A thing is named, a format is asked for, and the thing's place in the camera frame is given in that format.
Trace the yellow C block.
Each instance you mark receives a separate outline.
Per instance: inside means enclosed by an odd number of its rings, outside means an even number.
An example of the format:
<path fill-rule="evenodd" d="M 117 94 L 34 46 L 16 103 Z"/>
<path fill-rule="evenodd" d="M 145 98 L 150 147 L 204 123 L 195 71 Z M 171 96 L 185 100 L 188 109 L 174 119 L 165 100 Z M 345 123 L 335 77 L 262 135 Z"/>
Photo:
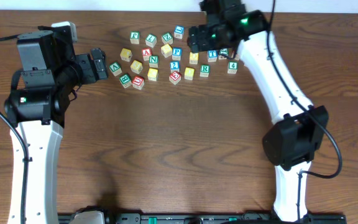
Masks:
<path fill-rule="evenodd" d="M 150 81 L 156 82 L 158 80 L 158 70 L 156 68 L 149 68 L 149 71 L 147 73 L 147 78 Z"/>

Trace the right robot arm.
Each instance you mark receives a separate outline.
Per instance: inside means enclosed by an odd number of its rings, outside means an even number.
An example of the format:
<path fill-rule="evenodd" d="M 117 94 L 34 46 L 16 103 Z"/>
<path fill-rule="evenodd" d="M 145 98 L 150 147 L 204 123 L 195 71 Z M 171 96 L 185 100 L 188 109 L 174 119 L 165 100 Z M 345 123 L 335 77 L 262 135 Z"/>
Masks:
<path fill-rule="evenodd" d="M 262 139 L 275 166 L 273 210 L 279 220 L 296 222 L 308 213 L 306 177 L 328 122 L 325 107 L 314 107 L 294 81 L 275 43 L 271 23 L 260 10 L 247 11 L 240 1 L 205 0 L 205 25 L 189 29 L 193 53 L 232 48 L 253 76 L 267 104 L 272 128 Z"/>

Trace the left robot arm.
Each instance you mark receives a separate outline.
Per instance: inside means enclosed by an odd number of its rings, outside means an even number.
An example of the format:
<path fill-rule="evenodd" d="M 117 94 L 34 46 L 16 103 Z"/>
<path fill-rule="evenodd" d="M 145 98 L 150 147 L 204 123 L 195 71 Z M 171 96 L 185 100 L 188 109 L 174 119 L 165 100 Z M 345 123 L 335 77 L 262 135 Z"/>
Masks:
<path fill-rule="evenodd" d="M 58 223 L 57 162 L 70 95 L 108 78 L 105 53 L 77 55 L 69 26 L 21 34 L 22 69 L 4 107 L 12 124 L 14 168 L 9 223 Z"/>

